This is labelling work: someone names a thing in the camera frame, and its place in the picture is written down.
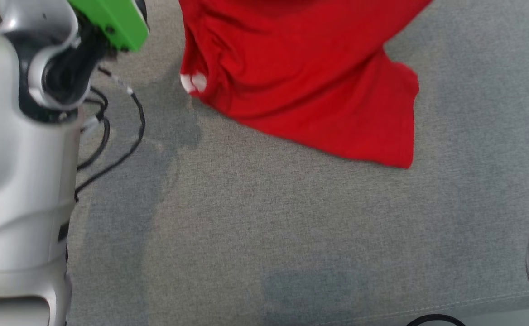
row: red shirt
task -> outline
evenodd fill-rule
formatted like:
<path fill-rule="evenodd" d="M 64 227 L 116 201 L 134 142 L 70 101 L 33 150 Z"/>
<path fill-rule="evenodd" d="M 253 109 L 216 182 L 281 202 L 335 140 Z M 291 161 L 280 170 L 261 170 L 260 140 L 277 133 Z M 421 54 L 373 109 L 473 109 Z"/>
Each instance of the red shirt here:
<path fill-rule="evenodd" d="M 418 79 L 383 44 L 432 0 L 180 0 L 182 83 L 238 122 L 409 168 Z"/>

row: black wire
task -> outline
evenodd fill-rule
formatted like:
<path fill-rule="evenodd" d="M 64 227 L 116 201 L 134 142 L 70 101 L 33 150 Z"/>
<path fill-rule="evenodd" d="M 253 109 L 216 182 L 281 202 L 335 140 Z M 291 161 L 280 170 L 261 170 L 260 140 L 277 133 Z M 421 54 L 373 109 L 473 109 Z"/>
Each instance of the black wire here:
<path fill-rule="evenodd" d="M 447 321 L 451 324 L 454 324 L 455 326 L 466 326 L 463 322 L 453 318 L 453 317 L 450 317 L 450 316 L 446 316 L 444 314 L 429 314 L 429 315 L 426 315 L 426 316 L 422 316 L 412 322 L 410 322 L 409 324 L 407 324 L 407 326 L 418 326 L 418 325 L 421 325 L 421 324 L 425 324 L 426 322 L 428 321 L 434 321 L 434 320 L 439 320 L 439 321 Z"/>
<path fill-rule="evenodd" d="M 76 201 L 79 201 L 78 195 L 82 190 L 84 190 L 87 186 L 95 182 L 97 179 L 99 179 L 103 175 L 109 173 L 109 171 L 118 167 L 118 165 L 122 164 L 126 159 L 128 159 L 128 157 L 134 154 L 134 152 L 136 152 L 136 149 L 138 149 L 138 146 L 140 146 L 140 143 L 142 142 L 142 138 L 144 138 L 144 132 L 146 130 L 146 117 L 144 115 L 144 107 L 142 106 L 142 103 L 140 102 L 140 100 L 138 100 L 138 97 L 136 96 L 136 94 L 132 93 L 131 97 L 136 103 L 136 105 L 138 106 L 138 112 L 140 115 L 140 130 L 138 132 L 138 140 L 134 142 L 134 144 L 130 148 L 130 151 L 128 151 L 128 153 L 126 153 L 124 156 L 118 159 L 115 163 L 106 167 L 105 169 L 101 170 L 99 173 L 96 173 L 95 175 L 87 179 L 84 183 L 80 184 L 80 186 L 76 188 Z"/>
<path fill-rule="evenodd" d="M 96 87 L 91 87 L 90 90 L 93 93 L 95 93 L 95 95 L 97 95 L 100 98 L 100 100 L 87 98 L 84 100 L 84 102 L 99 105 L 99 112 L 96 114 L 95 117 L 99 122 L 103 121 L 103 137 L 101 138 L 101 143 L 99 144 L 99 147 L 97 147 L 97 150 L 95 151 L 95 153 L 93 153 L 91 157 L 85 160 L 85 162 L 78 165 L 77 167 L 78 171 L 86 169 L 87 167 L 92 165 L 101 156 L 101 153 L 103 153 L 103 150 L 105 150 L 107 146 L 107 141 L 110 138 L 110 121 L 104 116 L 107 106 L 109 105 L 109 101 L 107 97 L 105 96 L 105 94 L 101 92 L 99 89 L 97 89 Z"/>
<path fill-rule="evenodd" d="M 103 105 L 99 105 L 99 112 L 95 115 L 98 120 L 101 120 L 110 102 L 107 100 L 106 95 L 96 87 L 91 86 L 89 89 L 103 101 Z"/>
<path fill-rule="evenodd" d="M 99 70 L 99 72 L 101 72 L 102 74 L 108 76 L 108 77 L 111 77 L 111 72 L 101 66 L 98 66 L 97 67 L 97 70 Z"/>
<path fill-rule="evenodd" d="M 103 153 L 103 150 L 106 149 L 107 141 L 110 138 L 110 121 L 106 117 L 103 117 L 101 121 L 103 121 L 103 137 L 101 138 L 101 143 L 99 144 L 99 147 L 97 147 L 97 150 L 91 155 L 91 157 L 78 165 L 78 171 L 86 169 L 92 165 L 97 159 L 99 159 L 101 153 Z"/>

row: cable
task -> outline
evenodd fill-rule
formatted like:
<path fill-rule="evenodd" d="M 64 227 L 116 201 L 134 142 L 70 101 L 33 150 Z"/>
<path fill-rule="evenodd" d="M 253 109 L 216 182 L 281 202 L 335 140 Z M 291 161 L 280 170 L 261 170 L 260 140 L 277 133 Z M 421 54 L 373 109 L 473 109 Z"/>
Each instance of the cable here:
<path fill-rule="evenodd" d="M 412 322 L 410 322 L 409 324 L 407 324 L 407 326 L 418 326 L 418 325 L 421 325 L 421 324 L 425 324 L 426 322 L 428 321 L 434 321 L 434 320 L 439 320 L 439 321 L 447 321 L 451 324 L 454 324 L 455 326 L 466 326 L 463 322 L 453 318 L 453 317 L 450 317 L 450 316 L 446 316 L 446 315 L 443 315 L 443 314 L 429 314 L 429 315 L 426 315 L 426 316 L 422 316 Z"/>
<path fill-rule="evenodd" d="M 136 103 L 136 106 L 138 107 L 138 113 L 140 115 L 140 129 L 138 131 L 138 140 L 136 140 L 136 142 L 134 142 L 134 144 L 132 145 L 132 147 L 130 148 L 128 153 L 124 154 L 122 157 L 120 157 L 120 159 L 118 159 L 112 165 L 109 165 L 105 169 L 99 171 L 98 173 L 96 173 L 95 175 L 90 177 L 89 179 L 85 180 L 84 183 L 80 184 L 76 188 L 76 194 L 75 194 L 76 201 L 79 201 L 79 197 L 78 196 L 79 196 L 79 193 L 82 190 L 84 190 L 86 187 L 88 187 L 90 184 L 95 182 L 100 177 L 102 177 L 105 174 L 109 173 L 109 171 L 111 171 L 114 168 L 118 167 L 118 165 L 122 164 L 126 159 L 128 159 L 128 157 L 130 157 L 132 154 L 134 154 L 134 152 L 136 152 L 136 149 L 138 149 L 138 146 L 140 146 L 140 143 L 142 142 L 142 139 L 144 138 L 144 132 L 146 130 L 146 116 L 144 114 L 144 107 L 142 106 L 142 103 L 140 102 L 140 100 L 138 99 L 136 94 L 134 93 L 134 90 L 131 87 L 129 87 L 128 85 L 126 85 L 126 83 L 124 83 L 122 80 L 120 80 L 120 78 L 118 78 L 116 75 L 112 74 L 109 70 L 107 70 L 105 68 L 102 68 L 102 67 L 98 67 L 97 69 L 100 72 L 102 72 L 103 74 L 105 74 L 108 77 L 110 77 L 112 80 L 114 80 L 120 87 L 123 87 L 124 91 L 126 91 L 126 93 L 128 93 L 128 95 L 130 95 L 130 97 L 132 97 L 132 99 Z"/>
<path fill-rule="evenodd" d="M 86 169 L 92 165 L 101 156 L 103 150 L 106 149 L 107 141 L 110 138 L 110 121 L 106 117 L 103 117 L 101 121 L 103 122 L 103 137 L 101 138 L 101 143 L 99 144 L 99 147 L 97 147 L 97 150 L 88 159 L 78 165 L 78 171 Z"/>
<path fill-rule="evenodd" d="M 85 99 L 84 102 L 99 105 L 99 112 L 96 114 L 95 117 L 97 121 L 103 122 L 103 137 L 101 138 L 101 143 L 99 144 L 99 147 L 97 147 L 97 150 L 95 151 L 95 153 L 93 153 L 91 157 L 85 160 L 85 162 L 78 165 L 77 167 L 78 171 L 86 169 L 87 167 L 92 165 L 101 156 L 101 153 L 103 153 L 103 150 L 105 150 L 107 146 L 107 141 L 110 138 L 110 130 L 111 130 L 110 121 L 104 116 L 107 106 L 109 105 L 109 101 L 107 97 L 105 96 L 105 94 L 101 92 L 99 89 L 97 89 L 96 87 L 91 87 L 91 91 L 95 93 L 95 95 L 97 95 L 100 98 L 100 100 L 88 98 L 88 99 Z"/>
<path fill-rule="evenodd" d="M 105 94 L 96 87 L 91 86 L 89 89 L 103 101 L 103 105 L 99 105 L 99 112 L 95 115 L 98 120 L 101 120 L 110 102 L 107 100 Z"/>

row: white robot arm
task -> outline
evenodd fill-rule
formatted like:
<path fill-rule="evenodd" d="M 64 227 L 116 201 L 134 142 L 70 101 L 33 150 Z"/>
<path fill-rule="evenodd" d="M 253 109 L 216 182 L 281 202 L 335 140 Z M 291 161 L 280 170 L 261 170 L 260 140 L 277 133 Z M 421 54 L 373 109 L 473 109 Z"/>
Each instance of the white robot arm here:
<path fill-rule="evenodd" d="M 79 13 L 66 0 L 0 0 L 0 326 L 66 324 L 80 104 L 115 49 Z"/>

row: gray couch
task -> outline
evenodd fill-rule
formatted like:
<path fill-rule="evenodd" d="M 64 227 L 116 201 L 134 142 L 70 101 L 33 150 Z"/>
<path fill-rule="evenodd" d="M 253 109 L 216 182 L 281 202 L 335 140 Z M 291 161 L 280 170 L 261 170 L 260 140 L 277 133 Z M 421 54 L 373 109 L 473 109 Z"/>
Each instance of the gray couch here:
<path fill-rule="evenodd" d="M 70 326 L 404 326 L 529 308 L 529 0 L 437 0 L 387 50 L 419 74 L 409 171 L 259 134 L 188 97 L 176 0 L 111 67 L 136 155 L 81 196 Z M 137 111 L 109 81 L 109 149 Z M 86 157 L 97 140 L 82 147 Z"/>

